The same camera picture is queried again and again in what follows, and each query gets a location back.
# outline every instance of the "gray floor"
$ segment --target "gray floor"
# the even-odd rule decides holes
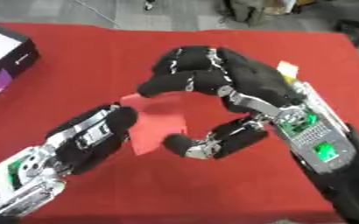
[[[338,19],[359,20],[359,0],[319,1],[299,15],[267,17],[252,27],[217,12],[221,0],[157,0],[144,11],[144,0],[0,0],[0,21],[98,25],[123,30],[198,31],[258,29],[330,32]]]

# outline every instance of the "robotic hand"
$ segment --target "robotic hand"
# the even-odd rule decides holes
[[[164,145],[182,157],[223,158],[274,132],[294,160],[348,223],[359,223],[359,132],[341,121],[309,83],[287,82],[274,68],[226,48],[184,46],[153,67],[138,92],[152,97],[195,91],[222,98],[245,117],[212,129],[203,140],[173,134]]]
[[[177,48],[163,56],[152,71],[154,75],[138,88],[142,96],[195,91],[220,96],[229,111],[239,113],[256,112],[259,106],[276,110],[275,107],[290,105],[299,98],[278,71],[227,48]],[[241,96],[249,96],[243,100],[251,103],[238,105]],[[182,157],[224,158],[266,136],[263,124],[248,114],[212,129],[203,140],[174,134],[164,144]]]
[[[0,223],[17,223],[53,200],[64,190],[66,175],[85,173],[119,150],[136,120],[133,108],[103,105],[0,163]]]

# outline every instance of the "red table surface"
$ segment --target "red table surface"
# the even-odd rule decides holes
[[[345,121],[359,129],[359,52],[341,34],[282,31],[112,31],[92,26],[5,24],[30,36],[42,58],[0,94],[0,160],[71,116],[134,93],[158,57],[176,46],[226,46],[276,66],[299,66]],[[192,137],[238,115],[218,99],[184,94]],[[223,160],[157,150],[137,157],[130,143],[25,221],[32,223],[264,223],[336,220],[271,135]]]

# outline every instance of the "wire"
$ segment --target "wire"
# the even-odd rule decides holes
[[[88,8],[89,10],[92,10],[94,13],[96,13],[97,15],[101,16],[102,18],[105,18],[107,19],[108,21],[110,21],[117,29],[121,29],[121,26],[119,26],[115,20],[109,18],[109,17],[106,17],[105,15],[101,14],[101,12],[99,12],[99,10],[97,10],[96,8],[93,8],[89,5],[87,5],[86,3],[83,3],[82,1],[80,0],[73,0],[75,3],[78,3],[78,4],[81,4],[82,6]]]

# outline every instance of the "black glove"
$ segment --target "black glove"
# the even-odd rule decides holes
[[[219,87],[229,84],[222,71],[212,67],[205,45],[183,46],[171,50],[153,66],[153,76],[137,91],[144,97],[166,92],[185,91],[190,82],[192,91],[215,95]]]
[[[50,131],[46,135],[46,139],[63,130],[67,130],[74,125],[83,122],[89,117],[96,114],[102,109],[109,109],[110,105],[102,105],[100,107],[89,110],[82,115],[61,124],[58,128]],[[128,137],[128,128],[130,128],[137,120],[137,112],[130,107],[121,107],[108,115],[107,121],[110,131],[114,134],[105,141],[95,145],[91,149],[80,150],[75,141],[79,135],[70,139],[57,149],[57,157],[63,164],[73,166],[72,174],[80,175],[90,171],[98,164],[104,161],[108,156],[115,153],[121,148],[126,137]]]
[[[302,159],[294,160],[309,177],[326,200],[329,200],[347,223],[359,224],[359,131],[348,124],[347,137],[355,146],[356,155],[351,164],[339,171],[320,175],[306,166]]]
[[[0,217],[0,224],[18,224],[19,218],[14,217]]]
[[[227,71],[237,92],[260,98],[276,107],[297,104],[301,99],[302,96],[293,91],[277,69],[227,48],[218,48],[217,55],[222,59],[222,67]],[[223,97],[222,100],[231,112],[251,111],[233,105],[228,97]]]
[[[210,49],[201,45],[171,50],[156,63],[152,68],[153,76],[137,91],[145,97],[185,91],[193,78],[193,91],[206,95],[217,95],[219,88],[231,85],[237,92],[260,98],[277,107],[296,104],[300,99],[301,96],[291,89],[275,68],[221,47],[216,49],[216,54],[222,60],[220,66],[226,71],[224,73],[208,57]],[[252,111],[233,105],[228,97],[223,97],[222,101],[231,112]]]
[[[295,103],[300,98],[275,68],[246,59],[227,48],[216,49],[216,56],[220,59],[216,65],[210,53],[211,48],[205,45],[182,46],[171,50],[153,66],[153,76],[140,85],[137,91],[145,97],[171,91],[218,95],[221,87],[231,86],[237,92],[261,98],[277,107]],[[234,105],[227,96],[222,97],[222,102],[232,112],[253,111]],[[225,136],[225,139],[220,139],[222,149],[215,155],[216,158],[225,157],[266,137],[265,131],[251,127],[242,129],[242,124],[238,121],[220,125],[212,133],[216,137]],[[177,154],[185,156],[185,151],[194,146],[196,141],[178,134],[169,136],[164,144]]]

